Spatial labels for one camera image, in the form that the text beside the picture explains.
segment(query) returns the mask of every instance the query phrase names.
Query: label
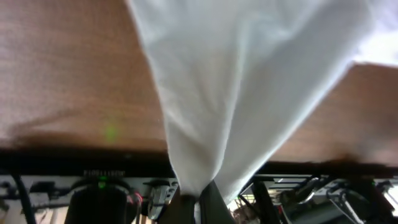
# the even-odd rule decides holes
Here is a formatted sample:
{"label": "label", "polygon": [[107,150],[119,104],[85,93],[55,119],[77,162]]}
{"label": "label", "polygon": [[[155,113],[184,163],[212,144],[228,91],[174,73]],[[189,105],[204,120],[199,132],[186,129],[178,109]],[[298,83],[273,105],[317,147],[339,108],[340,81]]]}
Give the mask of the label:
{"label": "label", "polygon": [[99,176],[124,177],[124,175],[126,175],[126,171],[124,171],[124,170],[85,170],[83,175],[87,176],[87,177],[99,177]]}

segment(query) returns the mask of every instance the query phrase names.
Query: wooden table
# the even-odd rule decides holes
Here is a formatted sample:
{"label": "wooden table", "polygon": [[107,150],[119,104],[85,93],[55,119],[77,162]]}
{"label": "wooden table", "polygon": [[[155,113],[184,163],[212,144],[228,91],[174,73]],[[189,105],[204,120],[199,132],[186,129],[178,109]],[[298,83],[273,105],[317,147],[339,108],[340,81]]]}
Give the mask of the wooden table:
{"label": "wooden table", "polygon": [[[398,166],[397,83],[398,70],[355,67],[272,160]],[[122,0],[0,1],[0,138],[166,153]]]}

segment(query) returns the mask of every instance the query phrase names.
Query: white fabric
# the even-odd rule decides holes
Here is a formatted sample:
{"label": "white fabric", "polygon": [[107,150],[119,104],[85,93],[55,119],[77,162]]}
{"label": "white fabric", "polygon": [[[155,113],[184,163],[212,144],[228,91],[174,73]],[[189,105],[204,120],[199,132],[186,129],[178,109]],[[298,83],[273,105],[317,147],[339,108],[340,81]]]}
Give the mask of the white fabric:
{"label": "white fabric", "polygon": [[341,78],[364,0],[130,0],[183,194],[225,200]]}
{"label": "white fabric", "polygon": [[372,0],[376,28],[358,49],[357,63],[398,67],[398,1]]}

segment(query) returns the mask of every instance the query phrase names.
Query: red wire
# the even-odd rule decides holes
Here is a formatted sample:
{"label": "red wire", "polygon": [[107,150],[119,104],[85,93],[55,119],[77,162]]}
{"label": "red wire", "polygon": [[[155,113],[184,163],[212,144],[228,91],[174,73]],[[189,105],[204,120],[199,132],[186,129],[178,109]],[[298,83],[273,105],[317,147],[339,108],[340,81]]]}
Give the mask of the red wire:
{"label": "red wire", "polygon": [[134,195],[137,196],[139,203],[142,203],[143,199],[142,199],[141,194],[139,194],[138,192],[135,192]]}
{"label": "red wire", "polygon": [[132,201],[132,198],[131,198],[130,195],[127,195],[127,200],[128,200],[130,203],[134,204],[134,202]]}

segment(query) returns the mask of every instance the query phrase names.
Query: brown wood grain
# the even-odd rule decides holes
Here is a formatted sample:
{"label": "brown wood grain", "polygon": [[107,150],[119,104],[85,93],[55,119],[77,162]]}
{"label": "brown wood grain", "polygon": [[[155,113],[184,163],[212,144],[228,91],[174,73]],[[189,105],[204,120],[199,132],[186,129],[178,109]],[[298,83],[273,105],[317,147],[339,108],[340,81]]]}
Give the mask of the brown wood grain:
{"label": "brown wood grain", "polygon": [[[398,165],[397,84],[398,70],[355,67],[272,160]],[[122,0],[0,1],[0,138],[166,152]]]}
{"label": "brown wood grain", "polygon": [[398,166],[397,85],[397,69],[354,67],[272,160],[349,159]]}
{"label": "brown wood grain", "polygon": [[2,139],[165,152],[122,0],[0,1],[0,93]]}

